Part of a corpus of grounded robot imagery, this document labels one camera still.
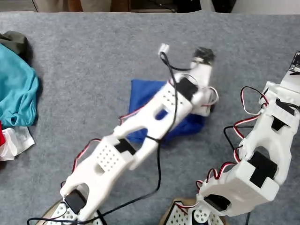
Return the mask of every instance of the wooden base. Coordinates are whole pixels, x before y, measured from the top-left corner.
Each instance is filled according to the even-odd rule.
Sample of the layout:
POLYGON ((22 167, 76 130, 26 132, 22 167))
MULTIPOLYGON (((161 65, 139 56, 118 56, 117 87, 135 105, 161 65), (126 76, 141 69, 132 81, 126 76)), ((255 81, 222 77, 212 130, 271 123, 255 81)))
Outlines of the wooden base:
MULTIPOLYGON (((184 205, 194 205, 194 204, 196 204, 196 199, 194 199, 194 198, 175 198, 175 199, 173 199, 172 204, 168 207, 167 211, 161 217, 158 225, 164 225, 165 220, 166 220, 166 218, 167 218, 167 216, 170 212, 170 209, 171 209, 171 207, 172 207, 172 205, 175 201, 181 201, 184 205)), ((229 225, 229 223, 226 222, 224 217, 220 217, 220 219, 222 220, 224 225, 229 225)))

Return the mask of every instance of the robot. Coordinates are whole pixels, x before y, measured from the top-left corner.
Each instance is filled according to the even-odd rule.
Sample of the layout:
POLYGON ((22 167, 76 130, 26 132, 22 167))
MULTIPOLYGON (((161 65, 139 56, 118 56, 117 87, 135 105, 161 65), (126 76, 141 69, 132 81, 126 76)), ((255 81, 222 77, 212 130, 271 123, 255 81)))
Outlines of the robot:
POLYGON ((261 93, 261 110, 255 116, 238 121, 233 129, 242 139, 233 155, 235 163, 226 162, 219 172, 210 169, 207 178, 196 182, 196 204, 174 202, 166 225, 222 225, 219 216, 237 216, 255 206, 274 200, 284 183, 291 162, 291 144, 300 120, 300 52, 280 84, 268 81, 261 93), (238 125, 257 120, 244 137, 238 125), (256 151, 264 147, 269 157, 256 151))
MULTIPOLYGON (((79 165, 75 163, 73 173, 60 190, 63 201, 50 218, 43 219, 46 224, 106 224, 98 208, 122 173, 136 169, 160 148, 164 136, 189 113, 209 116, 212 106, 218 101, 218 92, 209 86, 213 52, 197 49, 188 73, 173 74, 166 56, 168 50, 169 46, 162 44, 158 55, 169 67, 172 79, 145 106, 117 126, 111 135, 96 139, 99 143, 89 157, 79 165), (156 120, 155 116, 161 110, 166 110, 167 114, 156 120), (147 128, 147 136, 141 148, 136 150, 126 136, 142 128, 147 128)), ((299 126, 298 74, 300 52, 296 53, 280 84, 267 82, 259 100, 262 106, 259 113, 234 124, 234 130, 242 139, 233 151, 236 162, 224 163, 219 172, 211 169, 207 179, 198 180, 196 204, 185 206, 175 202, 166 225, 221 225, 220 216, 247 213, 257 205, 274 200, 287 177, 290 147, 299 126), (238 125, 252 120, 257 120, 253 130, 244 137, 238 125), (270 158, 256 151, 258 146, 266 148, 270 158)))

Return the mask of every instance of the black cable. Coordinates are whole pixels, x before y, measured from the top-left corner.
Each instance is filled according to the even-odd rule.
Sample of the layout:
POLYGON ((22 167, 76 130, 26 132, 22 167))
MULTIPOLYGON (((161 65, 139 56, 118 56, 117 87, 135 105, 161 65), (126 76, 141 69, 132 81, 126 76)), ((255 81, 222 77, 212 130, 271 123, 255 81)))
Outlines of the black cable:
POLYGON ((36 9, 36 11, 38 12, 38 8, 37 8, 37 6, 36 6, 36 4, 35 4, 34 0, 31 0, 31 1, 32 1, 32 4, 33 4, 34 8, 35 8, 35 9, 36 9))
MULTIPOLYGON (((166 66, 168 66, 166 60, 163 59, 163 58, 161 57, 161 55, 160 55, 160 59, 162 60, 162 62, 163 62, 166 66)), ((170 63, 169 63, 169 65, 170 65, 170 68, 172 68, 173 70, 177 70, 177 71, 190 71, 190 70, 192 69, 192 68, 177 68, 177 67, 172 66, 170 63)))
POLYGON ((27 220, 27 225, 30 225, 30 221, 33 221, 33 220, 41 220, 41 221, 51 221, 51 222, 58 222, 58 223, 72 223, 72 224, 75 224, 75 222, 77 224, 88 224, 90 222, 93 222, 95 221, 96 219, 99 219, 101 217, 104 217, 116 210, 119 210, 125 206, 128 206, 132 203, 135 203, 139 200, 142 200, 142 199, 145 199, 145 198, 148 198, 150 196, 152 196, 153 194, 155 194, 159 188, 160 188, 160 185, 161 185, 161 166, 160 166, 160 147, 161 147, 161 141, 165 138, 165 136, 170 132, 170 130, 173 128, 175 122, 176 122, 176 117, 177 117, 177 108, 178 108, 178 91, 177 91, 177 85, 176 85, 176 80, 175 80, 175 76, 174 76, 174 72, 171 68, 171 65, 170 65, 170 62, 169 62, 169 59, 167 57, 167 55, 164 53, 164 52, 161 52, 161 55, 160 56, 163 56, 164 57, 164 60, 166 61, 166 64, 169 68, 169 71, 170 71, 170 74, 171 74, 171 78, 172 78, 172 81, 173 81, 173 84, 174 84, 174 90, 175 90, 175 110, 174 110, 174 117, 173 117, 173 121, 172 121, 172 124, 170 125, 170 127, 168 128, 167 132, 165 133, 165 135, 160 139, 160 140, 156 140, 155 138, 152 138, 152 137, 147 137, 147 138, 150 138, 152 140, 155 140, 157 141, 158 143, 158 146, 157 146, 157 170, 158 170, 158 182, 157 182, 157 187, 151 191, 150 193, 146 194, 146 195, 143 195, 141 197, 138 197, 136 199, 133 199, 127 203, 124 203, 112 210, 109 210, 105 213, 103 213, 102 215, 99 215, 98 217, 95 217, 93 219, 90 219, 90 220, 86 220, 86 221, 73 221, 73 220, 57 220, 57 219, 47 219, 47 218, 41 218, 41 217, 33 217, 33 218, 29 218, 27 220))
MULTIPOLYGON (((166 135, 170 132, 170 130, 173 128, 173 126, 174 126, 174 124, 175 124, 175 122, 176 122, 177 107, 178 107, 178 98, 177 98, 177 94, 178 94, 178 93, 177 93, 177 86, 176 86, 176 80, 175 80, 174 72, 173 72, 173 70, 172 70, 172 68, 171 68, 169 59, 168 59, 167 55, 166 55, 164 52, 161 52, 160 56, 163 56, 164 59, 165 59, 165 61, 166 61, 166 65, 167 65, 168 68, 169 68, 169 71, 170 71, 170 74, 171 74, 171 78, 172 78, 173 83, 174 83, 174 89, 175 89, 175 111, 174 111, 174 117, 173 117, 172 124, 171 124, 170 127, 168 128, 168 130, 167 130, 167 132, 165 133, 165 135, 161 138, 161 140, 163 140, 163 139, 165 138, 165 136, 166 136, 166 135)), ((125 206, 128 206, 128 205, 130 205, 130 204, 132 204, 132 203, 135 203, 135 202, 137 202, 137 201, 139 201, 139 200, 148 198, 148 197, 150 197, 151 195, 155 194, 155 193, 159 190, 160 184, 161 184, 161 167, 160 167, 160 147, 161 147, 161 140, 156 140, 155 138, 152 138, 152 137, 147 137, 147 138, 150 138, 150 139, 152 139, 152 140, 154 140, 154 141, 157 141, 157 143, 158 143, 158 147, 157 147, 157 169, 158 169, 158 182, 157 182, 157 187, 156 187, 152 192, 150 192, 150 193, 148 193, 148 194, 146 194, 146 195, 143 195, 143 196, 141 196, 141 197, 138 197, 138 198, 136 198, 136 199, 133 199, 133 200, 131 200, 131 201, 125 203, 125 204, 122 204, 122 205, 120 205, 120 206, 118 206, 118 207, 116 207, 116 208, 114 208, 114 209, 112 209, 112 210, 109 210, 109 211, 103 213, 103 214, 102 214, 103 216, 106 216, 106 215, 109 214, 109 213, 112 213, 112 212, 114 212, 114 211, 116 211, 116 210, 119 210, 119 209, 121 209, 121 208, 123 208, 123 207, 125 207, 125 206)))
POLYGON ((172 13, 177 13, 174 9, 171 9, 167 6, 165 6, 165 4, 161 4, 161 3, 157 3, 156 0, 152 1, 152 0, 148 0, 149 2, 152 2, 153 4, 155 4, 156 6, 158 7, 161 7, 161 8, 165 8, 167 10, 170 10, 172 13))
POLYGON ((295 104, 289 103, 289 102, 281 102, 281 103, 284 103, 284 104, 286 104, 289 107, 295 108, 295 109, 298 110, 298 112, 300 112, 300 106, 298 106, 298 105, 295 105, 295 104))
MULTIPOLYGON (((253 125, 239 125, 239 126, 236 126, 237 128, 253 128, 254 126, 253 125)), ((232 150, 235 150, 235 147, 232 143, 232 141, 230 140, 229 136, 227 135, 227 132, 226 130, 229 129, 229 128, 233 128, 233 126, 227 126, 223 129, 223 133, 225 135, 225 138, 227 139, 228 143, 230 144, 230 147, 232 148, 232 150)))
POLYGON ((251 212, 249 212, 249 213, 247 214, 245 225, 248 225, 248 224, 249 224, 250 215, 251 215, 251 212))
POLYGON ((58 219, 59 217, 62 217, 63 215, 65 215, 65 214, 67 213, 67 211, 68 211, 67 204, 66 204, 65 202, 61 202, 60 204, 65 204, 65 206, 66 206, 65 212, 64 212, 63 214, 61 214, 61 215, 59 215, 59 216, 57 216, 57 217, 53 217, 53 218, 51 218, 51 219, 58 219))

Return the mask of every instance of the white cloth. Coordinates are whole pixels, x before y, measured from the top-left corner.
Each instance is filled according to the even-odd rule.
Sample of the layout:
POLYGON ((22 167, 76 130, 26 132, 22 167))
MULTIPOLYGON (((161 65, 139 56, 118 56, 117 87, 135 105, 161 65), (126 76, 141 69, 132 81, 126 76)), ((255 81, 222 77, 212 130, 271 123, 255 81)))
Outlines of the white cloth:
POLYGON ((0 146, 0 161, 13 160, 34 144, 27 127, 14 127, 2 130, 5 143, 0 146))

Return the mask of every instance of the dark green cloth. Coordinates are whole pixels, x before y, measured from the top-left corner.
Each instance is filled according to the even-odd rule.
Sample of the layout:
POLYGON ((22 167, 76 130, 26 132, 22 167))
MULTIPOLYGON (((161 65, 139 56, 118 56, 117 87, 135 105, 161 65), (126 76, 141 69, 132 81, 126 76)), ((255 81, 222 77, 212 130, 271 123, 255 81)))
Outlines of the dark green cloth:
POLYGON ((4 34, 0 34, 0 44, 3 44, 23 59, 27 54, 28 40, 19 32, 10 30, 4 34))

